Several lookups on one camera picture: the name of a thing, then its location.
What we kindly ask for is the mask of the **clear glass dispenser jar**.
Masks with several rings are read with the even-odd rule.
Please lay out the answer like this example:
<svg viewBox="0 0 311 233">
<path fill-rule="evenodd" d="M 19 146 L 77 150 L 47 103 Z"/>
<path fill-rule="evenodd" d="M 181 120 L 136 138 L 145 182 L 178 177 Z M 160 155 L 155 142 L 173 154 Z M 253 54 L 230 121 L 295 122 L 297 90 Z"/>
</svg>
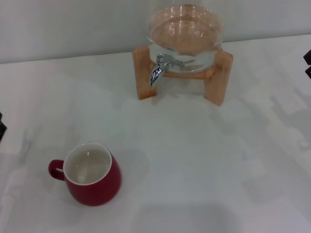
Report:
<svg viewBox="0 0 311 233">
<path fill-rule="evenodd" d="M 222 48 L 224 0 L 149 0 L 150 58 L 168 54 L 183 66 L 175 73 L 198 73 L 213 65 Z"/>
</svg>

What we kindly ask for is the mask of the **chrome faucet tap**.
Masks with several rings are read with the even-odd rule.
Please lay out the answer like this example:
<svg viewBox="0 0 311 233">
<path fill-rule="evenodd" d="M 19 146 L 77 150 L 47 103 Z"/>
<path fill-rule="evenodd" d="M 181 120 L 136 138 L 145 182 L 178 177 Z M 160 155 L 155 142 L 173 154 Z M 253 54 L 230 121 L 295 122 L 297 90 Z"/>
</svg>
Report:
<svg viewBox="0 0 311 233">
<path fill-rule="evenodd" d="M 184 67 L 185 63 L 175 59 L 169 54 L 160 53 L 156 57 L 156 64 L 151 70 L 149 83 L 150 86 L 156 85 L 156 82 L 163 77 L 165 72 L 169 70 L 171 66 Z"/>
</svg>

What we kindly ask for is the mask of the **wooden dispenser stand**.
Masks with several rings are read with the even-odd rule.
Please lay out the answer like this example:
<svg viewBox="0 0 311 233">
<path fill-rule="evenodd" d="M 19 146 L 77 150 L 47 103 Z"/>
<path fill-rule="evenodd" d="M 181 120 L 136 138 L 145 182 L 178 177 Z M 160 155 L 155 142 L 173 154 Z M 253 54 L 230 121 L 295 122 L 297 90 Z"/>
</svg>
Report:
<svg viewBox="0 0 311 233">
<path fill-rule="evenodd" d="M 132 51 L 136 78 L 137 94 L 140 100 L 157 95 L 156 85 L 150 84 L 152 68 L 156 66 L 150 58 L 148 46 L 136 47 Z M 204 81 L 204 98 L 220 106 L 224 102 L 225 92 L 231 72 L 233 55 L 220 50 L 216 53 L 212 67 L 194 74 L 174 73 L 164 70 L 164 77 L 196 79 Z"/>
</svg>

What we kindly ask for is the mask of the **red cup white inside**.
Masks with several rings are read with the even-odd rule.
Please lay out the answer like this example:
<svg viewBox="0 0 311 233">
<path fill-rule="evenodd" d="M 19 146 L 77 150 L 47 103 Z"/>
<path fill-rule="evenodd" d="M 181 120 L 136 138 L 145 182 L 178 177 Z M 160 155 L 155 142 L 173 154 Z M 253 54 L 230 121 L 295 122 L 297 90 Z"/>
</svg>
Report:
<svg viewBox="0 0 311 233">
<path fill-rule="evenodd" d="M 65 160 L 52 160 L 49 174 L 64 181 L 81 204 L 99 206 L 115 197 L 121 186 L 120 167 L 108 148 L 84 143 L 72 149 Z"/>
</svg>

